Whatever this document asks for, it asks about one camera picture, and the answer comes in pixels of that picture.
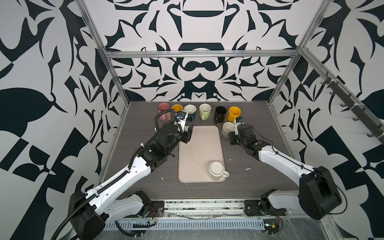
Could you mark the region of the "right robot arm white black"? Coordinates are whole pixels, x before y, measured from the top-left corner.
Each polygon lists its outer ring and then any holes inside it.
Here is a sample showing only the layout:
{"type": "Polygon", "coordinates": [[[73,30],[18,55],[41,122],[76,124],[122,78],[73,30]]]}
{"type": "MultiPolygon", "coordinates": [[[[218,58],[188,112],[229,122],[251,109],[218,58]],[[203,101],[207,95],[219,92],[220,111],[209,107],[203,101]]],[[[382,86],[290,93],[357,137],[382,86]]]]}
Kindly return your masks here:
{"type": "Polygon", "coordinates": [[[240,146],[249,156],[275,168],[299,187],[298,191],[271,190],[262,195],[262,212],[300,210],[312,219],[320,220],[334,214],[334,209],[347,202],[327,168],[314,168],[281,153],[273,143],[257,139],[251,125],[238,125],[228,136],[231,145],[240,146]]]}

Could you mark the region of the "white mug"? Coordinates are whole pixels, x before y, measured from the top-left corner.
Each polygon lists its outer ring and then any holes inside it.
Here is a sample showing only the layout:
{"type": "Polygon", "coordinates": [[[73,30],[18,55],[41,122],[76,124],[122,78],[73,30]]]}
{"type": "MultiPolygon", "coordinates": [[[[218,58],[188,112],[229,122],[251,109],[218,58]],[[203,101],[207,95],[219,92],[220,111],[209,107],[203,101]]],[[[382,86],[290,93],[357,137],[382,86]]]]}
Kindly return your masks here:
{"type": "Polygon", "coordinates": [[[230,176],[229,172],[225,170],[225,166],[218,161],[210,163],[209,173],[213,181],[220,181],[221,179],[228,178],[230,176]]]}

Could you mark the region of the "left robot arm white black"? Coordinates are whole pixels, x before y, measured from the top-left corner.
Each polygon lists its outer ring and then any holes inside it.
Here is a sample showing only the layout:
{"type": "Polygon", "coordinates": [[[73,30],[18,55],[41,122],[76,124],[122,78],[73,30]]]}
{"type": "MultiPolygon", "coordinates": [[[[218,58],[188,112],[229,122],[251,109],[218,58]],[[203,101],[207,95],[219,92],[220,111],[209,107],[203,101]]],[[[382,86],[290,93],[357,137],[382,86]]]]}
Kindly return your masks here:
{"type": "Polygon", "coordinates": [[[144,192],[137,191],[123,200],[117,198],[165,163],[180,142],[191,140],[194,127],[185,130],[188,115],[173,109],[158,113],[154,119],[155,134],[135,150],[127,166],[99,186],[71,195],[68,216],[52,239],[56,240],[67,224],[72,225],[77,239],[92,240],[111,222],[126,216],[144,217],[151,206],[144,192]]]}

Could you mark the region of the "light blue mug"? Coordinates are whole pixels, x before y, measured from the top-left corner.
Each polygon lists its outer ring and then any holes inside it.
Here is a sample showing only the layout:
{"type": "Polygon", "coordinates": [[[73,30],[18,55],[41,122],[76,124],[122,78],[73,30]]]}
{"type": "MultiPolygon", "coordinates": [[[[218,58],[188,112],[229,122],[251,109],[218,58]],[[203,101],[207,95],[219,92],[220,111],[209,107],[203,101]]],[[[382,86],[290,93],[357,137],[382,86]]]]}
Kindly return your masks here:
{"type": "Polygon", "coordinates": [[[171,107],[171,109],[175,111],[175,116],[176,116],[179,111],[182,111],[184,109],[184,107],[180,104],[175,104],[171,107]]]}

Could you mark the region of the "grey mug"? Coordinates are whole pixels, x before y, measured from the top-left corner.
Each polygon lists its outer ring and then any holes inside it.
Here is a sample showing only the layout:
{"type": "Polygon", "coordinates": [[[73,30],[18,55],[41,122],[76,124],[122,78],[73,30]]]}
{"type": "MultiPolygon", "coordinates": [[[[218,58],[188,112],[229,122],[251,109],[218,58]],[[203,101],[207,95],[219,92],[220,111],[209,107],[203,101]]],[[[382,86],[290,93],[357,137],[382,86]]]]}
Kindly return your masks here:
{"type": "Polygon", "coordinates": [[[229,134],[235,131],[235,124],[232,122],[225,122],[222,128],[222,135],[225,139],[229,139],[229,134]]]}

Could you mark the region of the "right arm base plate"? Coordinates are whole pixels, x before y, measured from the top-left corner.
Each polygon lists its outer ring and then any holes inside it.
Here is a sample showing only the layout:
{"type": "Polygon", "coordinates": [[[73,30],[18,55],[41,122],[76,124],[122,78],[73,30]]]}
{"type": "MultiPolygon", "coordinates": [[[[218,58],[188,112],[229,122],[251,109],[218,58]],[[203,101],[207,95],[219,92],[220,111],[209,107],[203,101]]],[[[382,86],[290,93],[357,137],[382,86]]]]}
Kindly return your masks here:
{"type": "Polygon", "coordinates": [[[255,216],[285,216],[286,209],[275,209],[267,199],[245,200],[244,212],[248,217],[255,216]]]}

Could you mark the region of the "dark green mug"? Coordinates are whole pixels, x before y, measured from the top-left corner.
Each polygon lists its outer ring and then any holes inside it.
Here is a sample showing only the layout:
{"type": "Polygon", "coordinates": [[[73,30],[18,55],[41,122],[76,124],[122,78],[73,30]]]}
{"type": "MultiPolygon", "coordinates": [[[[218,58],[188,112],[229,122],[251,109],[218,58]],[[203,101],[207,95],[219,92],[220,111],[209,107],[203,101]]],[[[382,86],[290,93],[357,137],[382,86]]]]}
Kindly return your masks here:
{"type": "Polygon", "coordinates": [[[184,112],[188,114],[187,122],[193,122],[196,118],[197,107],[189,104],[184,107],[184,112]]]}

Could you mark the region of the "yellow mug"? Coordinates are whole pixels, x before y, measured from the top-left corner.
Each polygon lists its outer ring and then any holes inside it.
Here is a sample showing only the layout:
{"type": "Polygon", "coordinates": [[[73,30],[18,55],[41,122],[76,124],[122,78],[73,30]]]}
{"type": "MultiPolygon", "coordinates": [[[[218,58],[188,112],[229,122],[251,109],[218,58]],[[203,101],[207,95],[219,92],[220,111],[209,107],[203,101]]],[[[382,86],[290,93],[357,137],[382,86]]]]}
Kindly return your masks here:
{"type": "Polygon", "coordinates": [[[238,118],[240,115],[241,115],[241,109],[236,106],[232,106],[229,108],[227,121],[234,123],[235,119],[238,118]]]}

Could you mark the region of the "black mug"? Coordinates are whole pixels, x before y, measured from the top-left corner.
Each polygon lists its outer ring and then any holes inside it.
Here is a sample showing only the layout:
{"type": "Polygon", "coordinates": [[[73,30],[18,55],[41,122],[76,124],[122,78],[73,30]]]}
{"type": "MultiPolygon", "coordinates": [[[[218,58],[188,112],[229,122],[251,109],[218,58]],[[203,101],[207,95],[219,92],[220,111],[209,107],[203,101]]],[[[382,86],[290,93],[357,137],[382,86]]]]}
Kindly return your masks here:
{"type": "Polygon", "coordinates": [[[226,119],[227,109],[223,106],[218,106],[215,109],[214,124],[223,123],[226,119]]]}

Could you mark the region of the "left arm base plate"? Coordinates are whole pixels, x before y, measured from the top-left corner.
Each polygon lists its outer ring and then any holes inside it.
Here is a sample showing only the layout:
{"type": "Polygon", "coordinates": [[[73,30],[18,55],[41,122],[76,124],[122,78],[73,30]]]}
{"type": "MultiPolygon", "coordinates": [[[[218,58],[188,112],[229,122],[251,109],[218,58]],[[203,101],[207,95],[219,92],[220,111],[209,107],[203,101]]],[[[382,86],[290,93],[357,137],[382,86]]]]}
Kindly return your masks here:
{"type": "Polygon", "coordinates": [[[161,217],[164,214],[164,208],[164,201],[152,201],[147,216],[150,218],[161,217]]]}

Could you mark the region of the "pink floral mug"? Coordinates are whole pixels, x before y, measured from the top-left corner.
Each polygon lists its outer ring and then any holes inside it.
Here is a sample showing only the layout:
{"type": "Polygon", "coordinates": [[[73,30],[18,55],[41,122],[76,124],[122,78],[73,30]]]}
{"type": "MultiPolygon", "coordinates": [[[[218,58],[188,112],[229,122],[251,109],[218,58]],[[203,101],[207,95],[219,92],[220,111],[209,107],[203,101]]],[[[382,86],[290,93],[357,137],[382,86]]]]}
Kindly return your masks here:
{"type": "MultiPolygon", "coordinates": [[[[164,112],[166,110],[169,110],[170,108],[171,108],[171,106],[169,103],[160,103],[158,105],[158,112],[161,113],[161,112],[164,112]]],[[[168,122],[171,120],[171,118],[172,118],[172,116],[171,116],[170,112],[164,113],[160,116],[160,120],[163,122],[168,122]]]]}

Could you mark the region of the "light green mug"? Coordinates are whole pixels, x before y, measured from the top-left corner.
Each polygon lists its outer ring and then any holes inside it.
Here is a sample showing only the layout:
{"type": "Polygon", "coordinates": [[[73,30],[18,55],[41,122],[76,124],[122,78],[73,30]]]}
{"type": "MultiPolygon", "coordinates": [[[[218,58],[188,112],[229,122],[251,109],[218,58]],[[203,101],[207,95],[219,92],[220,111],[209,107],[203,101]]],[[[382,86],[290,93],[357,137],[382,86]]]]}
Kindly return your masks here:
{"type": "Polygon", "coordinates": [[[209,104],[201,104],[199,106],[199,115],[202,121],[207,121],[210,117],[212,107],[209,104]]]}

